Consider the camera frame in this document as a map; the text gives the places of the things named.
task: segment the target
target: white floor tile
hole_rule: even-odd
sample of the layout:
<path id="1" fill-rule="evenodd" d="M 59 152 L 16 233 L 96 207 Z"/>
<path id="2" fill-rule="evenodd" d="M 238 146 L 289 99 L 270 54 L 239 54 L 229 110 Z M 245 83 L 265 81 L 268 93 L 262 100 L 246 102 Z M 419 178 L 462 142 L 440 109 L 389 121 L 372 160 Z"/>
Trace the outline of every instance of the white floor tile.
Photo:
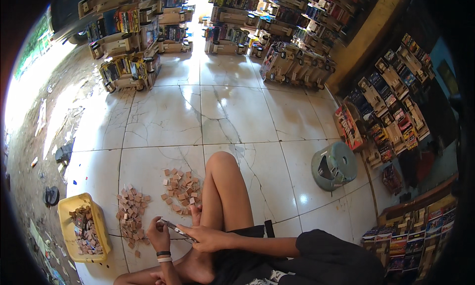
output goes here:
<path id="1" fill-rule="evenodd" d="M 93 96 L 75 133 L 73 151 L 122 148 L 125 126 L 135 92 Z"/>
<path id="2" fill-rule="evenodd" d="M 89 193 L 104 212 L 106 228 L 120 235 L 117 214 L 119 164 L 121 150 L 73 152 L 65 174 L 68 179 L 66 197 Z"/>
<path id="3" fill-rule="evenodd" d="M 124 148 L 201 144 L 199 86 L 159 86 L 137 93 Z"/>
<path id="4" fill-rule="evenodd" d="M 122 238 L 111 236 L 110 241 L 112 250 L 107 254 L 106 261 L 101 263 L 74 263 L 84 285 L 112 285 L 118 276 L 129 272 L 125 262 Z"/>
<path id="5" fill-rule="evenodd" d="M 376 197 L 376 204 L 378 206 L 378 216 L 381 215 L 385 208 L 399 204 L 398 197 L 390 193 L 383 184 L 382 176 L 375 178 L 372 183 L 374 195 Z"/>
<path id="6" fill-rule="evenodd" d="M 345 195 L 343 187 L 333 192 L 324 191 L 318 187 L 312 176 L 312 157 L 317 151 L 327 147 L 328 141 L 295 141 L 281 144 L 294 187 L 299 214 L 315 210 Z"/>
<path id="7" fill-rule="evenodd" d="M 345 193 L 347 195 L 370 181 L 368 179 L 368 174 L 366 173 L 366 169 L 364 167 L 364 162 L 361 158 L 361 155 L 359 153 L 355 153 L 355 157 L 358 166 L 358 173 L 356 174 L 356 178 L 353 181 L 343 185 Z"/>
<path id="8" fill-rule="evenodd" d="M 123 247 L 125 250 L 125 258 L 131 273 L 138 272 L 154 266 L 159 266 L 157 261 L 157 252 L 152 245 L 145 245 L 143 243 L 136 244 L 134 249 L 128 246 L 125 238 L 122 238 Z M 174 239 L 170 242 L 170 252 L 173 260 L 182 258 L 191 249 L 191 244 L 183 239 Z M 140 257 L 135 257 L 135 252 L 140 252 Z"/>
<path id="9" fill-rule="evenodd" d="M 302 227 L 300 226 L 300 219 L 299 217 L 293 217 L 286 221 L 282 221 L 279 223 L 274 223 L 272 225 L 274 229 L 274 234 L 276 237 L 298 237 L 302 233 Z"/>
<path id="10" fill-rule="evenodd" d="M 226 145 L 204 145 L 203 146 L 204 151 L 205 151 L 205 165 L 208 162 L 208 159 L 210 159 L 211 155 L 218 151 L 224 151 L 232 154 L 234 158 L 236 158 L 237 162 L 237 155 L 236 155 L 236 149 L 234 147 L 234 144 L 226 144 Z"/>
<path id="11" fill-rule="evenodd" d="M 277 143 L 236 144 L 239 166 L 251 201 L 254 224 L 297 216 L 292 184 Z"/>
<path id="12" fill-rule="evenodd" d="M 260 87 L 246 56 L 207 55 L 200 59 L 201 85 Z"/>
<path id="13" fill-rule="evenodd" d="M 277 141 L 262 90 L 201 86 L 204 144 Z"/>
<path id="14" fill-rule="evenodd" d="M 322 124 L 327 139 L 337 139 L 340 137 L 336 129 L 335 121 L 333 120 L 333 114 L 338 105 L 334 100 L 328 100 L 316 96 L 309 96 L 315 112 L 317 113 L 318 120 Z"/>
<path id="15" fill-rule="evenodd" d="M 359 245 L 363 234 L 376 226 L 373 195 L 369 183 L 346 196 L 352 220 L 353 243 Z"/>
<path id="16" fill-rule="evenodd" d="M 324 129 L 306 95 L 262 90 L 281 141 L 326 139 Z"/>
<path id="17" fill-rule="evenodd" d="M 191 216 L 178 215 L 160 197 L 165 193 L 163 180 L 166 176 L 163 170 L 173 168 L 183 172 L 191 170 L 193 177 L 198 177 L 202 185 L 205 177 L 203 147 L 134 148 L 122 151 L 119 185 L 132 184 L 145 195 L 151 195 L 151 201 L 142 216 L 146 226 L 155 216 L 163 216 L 175 225 L 191 225 Z M 176 198 L 173 200 L 176 205 L 180 204 Z M 174 232 L 170 236 L 181 238 Z"/>
<path id="18" fill-rule="evenodd" d="M 154 86 L 199 85 L 199 57 L 191 54 L 161 55 L 162 69 Z"/>
<path id="19" fill-rule="evenodd" d="M 350 213 L 346 198 L 300 215 L 302 231 L 321 229 L 347 242 L 353 242 Z"/>

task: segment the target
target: pile of wooden pieces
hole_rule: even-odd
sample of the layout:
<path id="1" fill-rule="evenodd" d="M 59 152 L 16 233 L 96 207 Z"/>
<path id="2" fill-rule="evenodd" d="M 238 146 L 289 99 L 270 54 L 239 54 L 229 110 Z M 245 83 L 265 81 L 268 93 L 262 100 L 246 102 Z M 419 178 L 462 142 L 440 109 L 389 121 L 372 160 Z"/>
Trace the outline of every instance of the pile of wooden pieces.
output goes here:
<path id="1" fill-rule="evenodd" d="M 150 241 L 145 238 L 145 232 L 142 228 L 142 215 L 145 213 L 145 208 L 150 201 L 150 195 L 144 195 L 132 187 L 127 186 L 128 190 L 122 189 L 122 195 L 117 194 L 119 199 L 119 211 L 116 218 L 120 221 L 120 229 L 122 236 L 128 241 L 130 249 L 134 249 L 135 244 L 142 242 L 146 245 Z M 140 258 L 140 252 L 135 251 L 135 257 Z"/>
<path id="2" fill-rule="evenodd" d="M 166 192 L 162 199 L 179 215 L 191 215 L 190 205 L 201 201 L 199 179 L 193 178 L 191 171 L 183 173 L 177 169 L 166 169 L 165 176 L 169 178 L 163 180 Z M 178 200 L 178 205 L 173 203 L 173 197 Z"/>
<path id="3" fill-rule="evenodd" d="M 79 254 L 102 254 L 102 246 L 97 239 L 97 231 L 90 206 L 80 207 L 69 212 L 74 222 L 74 233 L 79 247 Z"/>

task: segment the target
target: left hand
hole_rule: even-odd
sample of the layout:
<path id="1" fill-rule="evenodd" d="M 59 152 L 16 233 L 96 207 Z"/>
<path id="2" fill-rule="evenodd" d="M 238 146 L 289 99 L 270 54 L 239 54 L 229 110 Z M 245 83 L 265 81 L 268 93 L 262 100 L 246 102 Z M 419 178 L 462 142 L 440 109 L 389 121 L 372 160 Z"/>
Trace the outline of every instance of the left hand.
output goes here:
<path id="1" fill-rule="evenodd" d="M 185 227 L 178 224 L 177 227 L 184 233 L 195 238 L 199 243 L 193 243 L 193 248 L 199 252 L 216 252 L 224 249 L 233 249 L 233 240 L 239 235 L 210 229 L 205 226 Z"/>
<path id="2" fill-rule="evenodd" d="M 170 251 L 170 234 L 168 227 L 159 220 L 162 217 L 157 216 L 151 220 L 147 229 L 147 237 L 155 251 Z"/>

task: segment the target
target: knee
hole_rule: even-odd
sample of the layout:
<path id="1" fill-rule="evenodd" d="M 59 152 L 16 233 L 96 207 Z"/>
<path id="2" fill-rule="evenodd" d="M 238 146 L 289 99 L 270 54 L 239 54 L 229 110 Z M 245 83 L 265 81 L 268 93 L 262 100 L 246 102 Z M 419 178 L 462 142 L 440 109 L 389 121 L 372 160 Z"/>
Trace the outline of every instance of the knee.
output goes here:
<path id="1" fill-rule="evenodd" d="M 209 169 L 211 167 L 214 167 L 216 165 L 223 165 L 223 164 L 235 164 L 237 165 L 235 157 L 224 151 L 218 151 L 211 155 L 210 159 L 206 162 L 206 169 Z"/>

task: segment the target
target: yellow container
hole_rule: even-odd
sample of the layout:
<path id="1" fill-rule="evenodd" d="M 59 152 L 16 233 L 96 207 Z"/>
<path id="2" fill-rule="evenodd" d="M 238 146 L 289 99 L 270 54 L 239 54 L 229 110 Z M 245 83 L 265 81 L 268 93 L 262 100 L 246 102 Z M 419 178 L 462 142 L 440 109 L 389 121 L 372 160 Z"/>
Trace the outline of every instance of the yellow container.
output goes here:
<path id="1" fill-rule="evenodd" d="M 76 234 L 74 233 L 74 222 L 69 215 L 69 211 L 74 212 L 77 208 L 86 206 L 91 207 L 97 239 L 102 246 L 102 254 L 79 254 L 80 250 L 76 242 Z M 104 216 L 101 207 L 92 200 L 89 193 L 86 192 L 60 200 L 58 203 L 58 214 L 64 242 L 71 259 L 75 262 L 103 262 L 107 259 L 107 253 L 111 251 L 111 245 L 105 229 Z"/>

